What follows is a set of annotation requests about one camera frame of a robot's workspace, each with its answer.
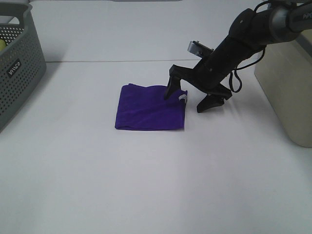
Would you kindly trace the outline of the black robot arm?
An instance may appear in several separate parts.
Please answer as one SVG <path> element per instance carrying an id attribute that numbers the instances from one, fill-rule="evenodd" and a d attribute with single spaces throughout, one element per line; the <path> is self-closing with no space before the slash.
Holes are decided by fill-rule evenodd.
<path id="1" fill-rule="evenodd" d="M 168 99 L 180 89 L 181 80 L 197 88 L 206 97 L 197 105 L 197 112 L 219 107 L 238 93 L 233 78 L 238 78 L 239 64 L 258 52 L 265 53 L 269 44 L 295 40 L 302 31 L 312 27 L 310 0 L 266 0 L 242 11 L 230 26 L 226 38 L 210 49 L 198 41 L 191 41 L 188 51 L 201 60 L 194 68 L 173 65 L 164 94 Z"/>

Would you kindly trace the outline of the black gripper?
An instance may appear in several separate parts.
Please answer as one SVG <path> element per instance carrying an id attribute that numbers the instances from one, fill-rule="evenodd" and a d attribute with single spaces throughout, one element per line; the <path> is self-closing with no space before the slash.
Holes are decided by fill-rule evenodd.
<path id="1" fill-rule="evenodd" d="M 224 104 L 224 98 L 232 96 L 231 90 L 220 82 L 243 60 L 253 54 L 251 47 L 226 37 L 208 57 L 201 58 L 193 68 L 173 65 L 169 70 L 169 81 L 164 93 L 167 100 L 174 92 L 181 89 L 180 80 L 185 80 L 207 95 L 196 107 L 198 113 L 208 109 L 220 107 Z"/>

